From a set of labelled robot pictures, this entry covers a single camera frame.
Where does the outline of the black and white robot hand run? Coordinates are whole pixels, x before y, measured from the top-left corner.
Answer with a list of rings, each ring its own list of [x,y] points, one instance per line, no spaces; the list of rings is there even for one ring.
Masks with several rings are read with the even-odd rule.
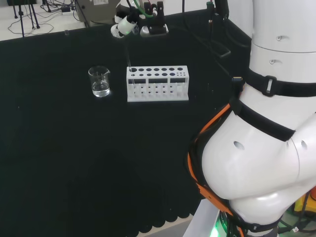
[[[122,39],[129,34],[155,37],[168,34],[162,0],[121,0],[116,5],[113,37]]]

